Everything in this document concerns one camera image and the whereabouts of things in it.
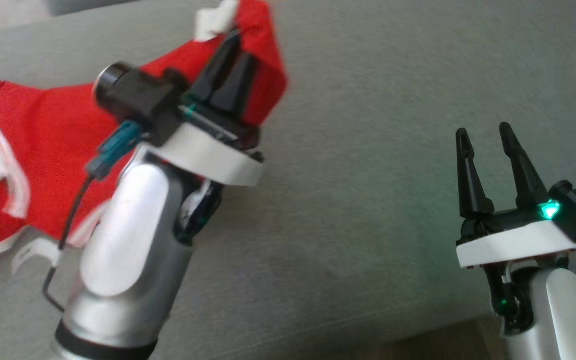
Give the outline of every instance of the red garment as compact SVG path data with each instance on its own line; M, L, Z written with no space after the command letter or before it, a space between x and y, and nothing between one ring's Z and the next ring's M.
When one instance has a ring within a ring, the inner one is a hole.
M261 0L240 0L235 22L243 50L253 54L259 63L244 121L261 125L279 102L287 82L268 5ZM165 68L172 67L192 82L220 42L221 38L190 41L144 65L142 70L160 75ZM24 211L23 180L19 182L21 185L14 184L11 197L16 198L18 204L17 210L11 210L15 206L11 205L8 187L13 184L10 178L0 182L0 242L25 224L60 237L71 203L86 177L85 164L116 128L116 120L94 103L92 84L36 89L0 80L0 134L12 152L12 155L4 154L4 162L13 167L18 165L21 173L18 171L16 175L27 180L26 191L29 191L25 194L29 203ZM105 180L92 183L73 229L110 199L127 161L128 157L124 157ZM92 227L85 231L83 240L73 239L71 232L69 240L82 245L90 231Z

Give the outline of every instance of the brown floor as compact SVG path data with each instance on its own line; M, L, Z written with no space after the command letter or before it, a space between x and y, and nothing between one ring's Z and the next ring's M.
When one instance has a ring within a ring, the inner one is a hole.
M507 360L493 315L328 360Z

